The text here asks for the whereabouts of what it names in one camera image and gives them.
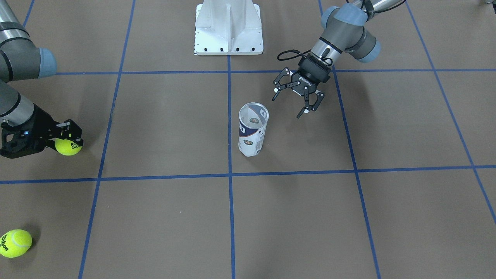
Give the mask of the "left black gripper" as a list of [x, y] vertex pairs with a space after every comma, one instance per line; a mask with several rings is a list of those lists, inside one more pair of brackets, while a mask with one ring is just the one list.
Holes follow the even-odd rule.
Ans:
[[[301, 58], [299, 68], [293, 72], [288, 67], [284, 68], [273, 81], [274, 97], [279, 96], [282, 90], [291, 89], [294, 93], [304, 98], [304, 106], [296, 118], [310, 111], [316, 111], [324, 100], [325, 93], [317, 90], [320, 83], [326, 83], [330, 78], [330, 68], [315, 57]], [[310, 95], [315, 94], [316, 100], [310, 104]]]

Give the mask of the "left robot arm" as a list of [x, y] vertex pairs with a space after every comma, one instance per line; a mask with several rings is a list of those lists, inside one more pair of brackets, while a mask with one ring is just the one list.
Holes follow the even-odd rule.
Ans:
[[376, 59], [381, 43], [366, 28], [365, 24], [377, 14], [401, 6], [402, 0], [348, 0], [341, 7], [332, 6], [321, 16], [324, 31], [312, 49], [306, 52], [291, 50], [294, 57], [300, 57], [298, 69], [283, 69], [273, 81], [274, 101], [282, 90], [290, 89], [303, 97], [304, 105], [298, 113], [315, 111], [324, 100], [324, 92], [318, 90], [326, 83], [333, 65], [343, 53], [363, 63]]

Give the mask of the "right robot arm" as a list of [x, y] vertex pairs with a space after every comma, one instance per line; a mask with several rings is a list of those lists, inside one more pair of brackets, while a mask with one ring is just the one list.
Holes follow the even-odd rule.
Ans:
[[53, 76], [57, 62], [49, 49], [38, 48], [7, 1], [0, 2], [1, 156], [26, 157], [51, 148], [72, 156], [83, 147], [82, 130], [71, 119], [50, 114], [12, 88], [12, 81]]

